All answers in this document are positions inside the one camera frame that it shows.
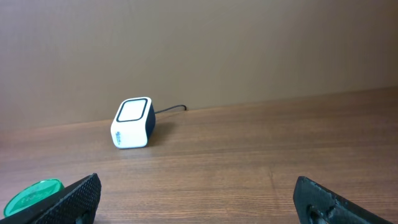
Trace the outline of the white barcode scanner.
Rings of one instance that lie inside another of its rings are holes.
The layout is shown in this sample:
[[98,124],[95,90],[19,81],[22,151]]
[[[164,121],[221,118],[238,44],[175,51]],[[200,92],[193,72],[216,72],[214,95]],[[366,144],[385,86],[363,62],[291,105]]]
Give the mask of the white barcode scanner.
[[155,111],[149,97],[124,100],[111,124],[113,144],[119,149],[147,146],[155,122]]

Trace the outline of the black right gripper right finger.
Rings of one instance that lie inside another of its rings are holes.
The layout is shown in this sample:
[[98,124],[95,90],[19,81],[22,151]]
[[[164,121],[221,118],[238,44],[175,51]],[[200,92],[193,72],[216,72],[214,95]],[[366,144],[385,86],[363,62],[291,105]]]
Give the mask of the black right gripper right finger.
[[391,224],[305,176],[297,179],[293,201],[301,224]]

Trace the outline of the green lid jar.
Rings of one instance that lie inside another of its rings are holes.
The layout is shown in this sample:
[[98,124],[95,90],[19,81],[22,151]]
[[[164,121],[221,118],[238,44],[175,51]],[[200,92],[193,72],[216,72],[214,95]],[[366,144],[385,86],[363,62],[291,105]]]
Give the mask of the green lid jar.
[[5,206],[3,214],[9,217],[64,188],[59,179],[40,180],[15,195]]

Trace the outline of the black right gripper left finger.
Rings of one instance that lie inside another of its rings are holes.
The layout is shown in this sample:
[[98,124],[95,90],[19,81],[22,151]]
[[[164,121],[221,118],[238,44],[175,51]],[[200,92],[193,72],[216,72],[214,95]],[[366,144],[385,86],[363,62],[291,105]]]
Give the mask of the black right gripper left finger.
[[1,220],[1,224],[93,224],[101,197],[96,173]]

